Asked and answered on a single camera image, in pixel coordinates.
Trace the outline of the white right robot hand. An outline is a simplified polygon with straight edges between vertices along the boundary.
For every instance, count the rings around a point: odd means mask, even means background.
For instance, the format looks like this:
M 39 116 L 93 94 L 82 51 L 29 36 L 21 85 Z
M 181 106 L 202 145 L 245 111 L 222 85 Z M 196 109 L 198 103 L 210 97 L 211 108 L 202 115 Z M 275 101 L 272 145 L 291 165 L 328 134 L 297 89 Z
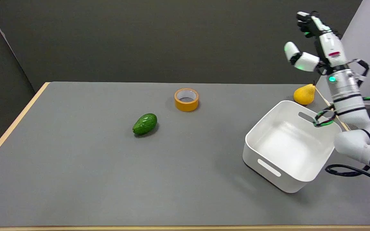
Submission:
M 338 31 L 321 21 L 316 11 L 297 12 L 296 18 L 297 25 L 305 37 L 314 39 L 317 55 L 301 52 L 289 41 L 284 45 L 284 52 L 291 65 L 302 71 L 319 74 L 322 74 L 322 68 L 326 70 L 326 74 L 348 69 L 348 59 Z

